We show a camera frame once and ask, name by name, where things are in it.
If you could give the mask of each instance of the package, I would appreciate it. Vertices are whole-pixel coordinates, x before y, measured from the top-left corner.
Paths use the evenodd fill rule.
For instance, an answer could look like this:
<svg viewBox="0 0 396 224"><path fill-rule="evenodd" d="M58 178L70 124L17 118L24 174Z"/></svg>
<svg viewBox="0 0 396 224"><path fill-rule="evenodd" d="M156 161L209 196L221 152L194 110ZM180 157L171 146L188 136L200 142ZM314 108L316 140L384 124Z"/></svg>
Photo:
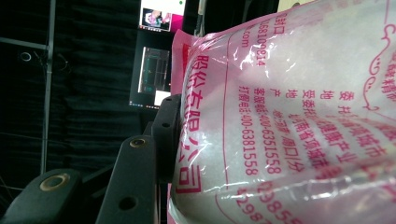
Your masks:
<svg viewBox="0 0 396 224"><path fill-rule="evenodd" d="M396 223L396 1L176 33L176 223Z"/></svg>

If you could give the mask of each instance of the pink plastic bag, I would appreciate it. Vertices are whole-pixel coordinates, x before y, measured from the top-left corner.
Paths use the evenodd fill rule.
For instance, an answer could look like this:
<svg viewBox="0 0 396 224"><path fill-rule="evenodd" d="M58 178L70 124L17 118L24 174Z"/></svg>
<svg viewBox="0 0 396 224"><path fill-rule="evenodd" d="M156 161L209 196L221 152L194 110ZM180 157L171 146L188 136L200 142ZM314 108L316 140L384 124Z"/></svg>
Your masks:
<svg viewBox="0 0 396 224"><path fill-rule="evenodd" d="M177 32L176 223L396 223L396 1Z"/></svg>

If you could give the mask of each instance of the transparent plastic packaging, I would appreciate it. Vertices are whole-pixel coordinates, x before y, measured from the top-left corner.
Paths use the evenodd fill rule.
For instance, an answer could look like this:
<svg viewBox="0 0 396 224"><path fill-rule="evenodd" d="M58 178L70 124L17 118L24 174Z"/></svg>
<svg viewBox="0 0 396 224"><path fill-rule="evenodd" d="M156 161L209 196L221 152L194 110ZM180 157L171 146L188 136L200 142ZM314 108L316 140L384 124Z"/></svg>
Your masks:
<svg viewBox="0 0 396 224"><path fill-rule="evenodd" d="M395 223L396 1L177 32L176 223Z"/></svg>

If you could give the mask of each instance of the pink decorative swirl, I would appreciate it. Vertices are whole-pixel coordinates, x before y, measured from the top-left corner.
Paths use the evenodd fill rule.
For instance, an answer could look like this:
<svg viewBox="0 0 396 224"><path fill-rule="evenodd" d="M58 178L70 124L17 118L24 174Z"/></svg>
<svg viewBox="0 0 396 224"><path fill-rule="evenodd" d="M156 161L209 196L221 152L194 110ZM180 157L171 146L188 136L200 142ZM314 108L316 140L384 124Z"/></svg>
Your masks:
<svg viewBox="0 0 396 224"><path fill-rule="evenodd" d="M363 97L364 97L364 101L366 102L366 105L363 108L367 108L367 110L370 111L376 111L379 109L378 106L371 106L369 99L367 98L367 92L373 87L375 81L376 81L376 77L369 77L363 86Z"/></svg>
<svg viewBox="0 0 396 224"><path fill-rule="evenodd" d="M384 27L384 37L382 37L382 40L387 41L387 45L379 52L378 55L373 58L372 62L370 63L370 69L369 72L372 76L375 76L379 72L379 68L381 65L381 54L389 47L390 45L390 39L389 39L389 32L391 35L394 35L396 33L396 25L394 24L388 24Z"/></svg>

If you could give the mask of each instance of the screen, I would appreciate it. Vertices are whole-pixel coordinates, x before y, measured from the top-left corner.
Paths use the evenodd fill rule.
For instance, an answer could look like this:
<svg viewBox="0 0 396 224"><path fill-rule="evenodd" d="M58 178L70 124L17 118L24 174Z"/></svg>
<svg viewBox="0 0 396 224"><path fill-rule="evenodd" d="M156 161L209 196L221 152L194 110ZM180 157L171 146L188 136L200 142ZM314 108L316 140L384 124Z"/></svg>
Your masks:
<svg viewBox="0 0 396 224"><path fill-rule="evenodd" d="M141 0L139 28L175 33L181 30L186 0Z"/></svg>
<svg viewBox="0 0 396 224"><path fill-rule="evenodd" d="M173 37L137 31L129 105L159 109L171 95L171 48Z"/></svg>

